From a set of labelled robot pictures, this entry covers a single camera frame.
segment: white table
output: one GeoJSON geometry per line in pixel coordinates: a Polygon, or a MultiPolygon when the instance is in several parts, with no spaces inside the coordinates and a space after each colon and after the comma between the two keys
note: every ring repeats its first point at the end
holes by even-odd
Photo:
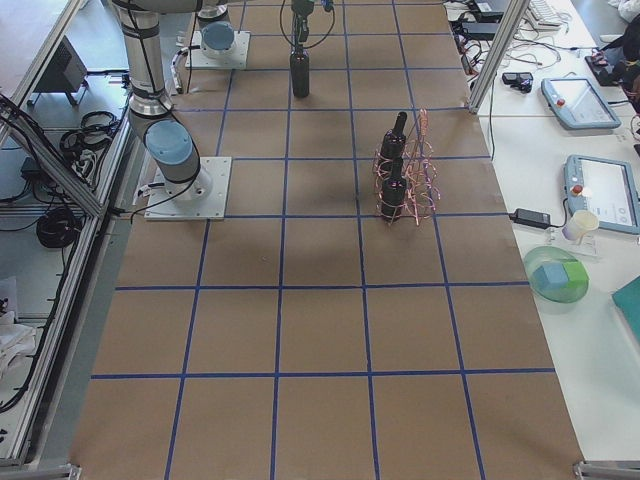
{"type": "MultiPolygon", "coordinates": [[[[488,119],[482,118],[483,130],[488,119]]],[[[628,161],[636,181],[640,158],[626,125],[606,136],[578,136],[552,117],[494,118],[494,165],[507,209],[551,214],[562,223],[562,168],[572,153],[628,161]]],[[[524,256],[545,234],[514,226],[524,256]]],[[[580,447],[587,460],[640,459],[640,347],[611,293],[640,275],[634,235],[599,230],[600,259],[580,257],[589,291],[572,305],[536,296],[536,304],[580,447]]]]}

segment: keyboard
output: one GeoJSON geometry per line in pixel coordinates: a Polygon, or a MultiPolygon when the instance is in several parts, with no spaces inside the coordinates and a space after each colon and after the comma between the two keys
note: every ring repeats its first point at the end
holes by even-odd
{"type": "Polygon", "coordinates": [[[530,0],[524,18],[534,30],[559,30],[563,25],[562,18],[547,0],[530,0]]]}

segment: blue sponge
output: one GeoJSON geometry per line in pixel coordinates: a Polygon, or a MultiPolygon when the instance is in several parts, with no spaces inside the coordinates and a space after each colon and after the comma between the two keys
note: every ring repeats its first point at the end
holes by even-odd
{"type": "Polygon", "coordinates": [[[547,262],[533,272],[533,281],[538,290],[548,292],[566,286],[569,283],[569,276],[562,263],[547,262]]]}

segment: bottle neck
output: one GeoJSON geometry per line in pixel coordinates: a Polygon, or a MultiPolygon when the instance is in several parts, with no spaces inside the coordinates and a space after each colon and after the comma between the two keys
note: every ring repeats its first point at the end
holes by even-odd
{"type": "Polygon", "coordinates": [[[402,135],[402,131],[404,130],[404,126],[407,123],[407,114],[405,112],[398,113],[396,117],[396,123],[393,126],[393,130],[391,132],[396,136],[400,137],[402,135]]]}

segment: green bowl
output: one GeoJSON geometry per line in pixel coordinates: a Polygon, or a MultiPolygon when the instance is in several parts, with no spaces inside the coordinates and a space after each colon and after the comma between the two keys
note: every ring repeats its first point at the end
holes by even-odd
{"type": "Polygon", "coordinates": [[[524,257],[524,269],[531,288],[552,302],[577,302],[589,289],[582,262],[560,248],[534,248],[524,257]]]}

